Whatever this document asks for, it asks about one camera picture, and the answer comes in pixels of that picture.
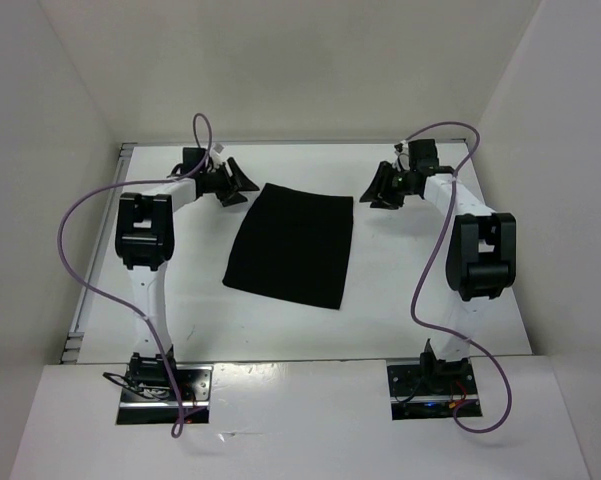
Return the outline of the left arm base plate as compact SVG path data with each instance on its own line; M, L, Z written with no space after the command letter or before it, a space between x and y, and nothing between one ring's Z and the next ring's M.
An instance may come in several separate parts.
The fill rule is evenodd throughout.
M206 424L213 379L212 365L178 365L175 372L183 400L186 424ZM117 425L173 424L179 417L175 393L169 382L158 386L132 385L117 375L121 387L116 417Z

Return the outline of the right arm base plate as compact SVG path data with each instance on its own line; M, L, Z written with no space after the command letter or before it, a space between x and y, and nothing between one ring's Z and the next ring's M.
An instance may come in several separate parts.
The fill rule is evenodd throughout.
M425 372L415 360L386 365L393 420L459 418L482 416L478 388L468 359L438 361Z

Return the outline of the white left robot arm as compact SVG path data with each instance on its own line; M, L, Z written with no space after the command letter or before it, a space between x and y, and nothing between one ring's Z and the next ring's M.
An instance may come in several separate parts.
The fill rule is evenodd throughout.
M175 251L174 214L206 194L222 206L247 201L246 192L259 187L214 143L208 149L185 147L166 182L119 198L115 251L127 269L136 317L147 326L123 377L123 387L146 399L168 399L179 387L173 342L166 318L165 280Z

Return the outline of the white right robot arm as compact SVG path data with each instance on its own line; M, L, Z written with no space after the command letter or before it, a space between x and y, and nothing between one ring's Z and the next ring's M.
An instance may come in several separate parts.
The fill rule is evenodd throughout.
M453 292L440 326L420 354L420 388L440 394L468 372L470 341L487 304L512 286L516 277L516 220L479 200L439 162L433 139L395 146L396 160L379 164L360 198L373 208L396 210L417 195L444 216L448 237L446 281Z

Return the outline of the black skirt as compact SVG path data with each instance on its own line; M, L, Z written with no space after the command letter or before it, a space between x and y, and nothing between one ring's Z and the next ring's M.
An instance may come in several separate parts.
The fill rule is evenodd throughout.
M267 183L236 234L224 286L338 310L345 290L354 200Z

